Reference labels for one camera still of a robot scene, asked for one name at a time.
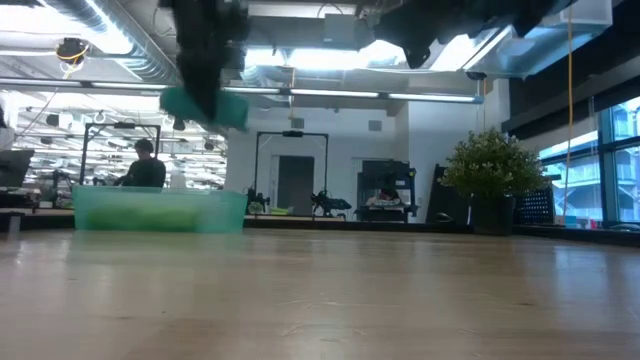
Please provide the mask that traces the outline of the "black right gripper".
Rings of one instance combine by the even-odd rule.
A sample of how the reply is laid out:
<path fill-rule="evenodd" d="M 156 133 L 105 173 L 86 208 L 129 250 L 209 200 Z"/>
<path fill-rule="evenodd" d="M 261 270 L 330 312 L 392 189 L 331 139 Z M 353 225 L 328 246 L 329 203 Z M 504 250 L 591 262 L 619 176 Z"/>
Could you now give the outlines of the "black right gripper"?
<path fill-rule="evenodd" d="M 419 69 L 429 59 L 434 41 L 441 45 L 450 41 L 444 29 L 449 15 L 449 0 L 406 1 L 384 13 L 373 31 L 377 40 L 403 48 L 408 67 Z"/>

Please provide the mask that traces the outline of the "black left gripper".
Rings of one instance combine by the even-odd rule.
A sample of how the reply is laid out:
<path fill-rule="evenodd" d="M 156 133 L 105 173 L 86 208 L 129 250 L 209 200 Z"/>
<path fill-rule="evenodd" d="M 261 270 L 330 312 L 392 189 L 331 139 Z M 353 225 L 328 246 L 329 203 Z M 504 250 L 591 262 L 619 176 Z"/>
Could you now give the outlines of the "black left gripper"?
<path fill-rule="evenodd" d="M 178 69 L 183 87 L 205 118 L 213 121 L 218 110 L 222 60 L 208 51 L 242 42 L 249 35 L 249 10 L 239 0 L 170 0 Z"/>

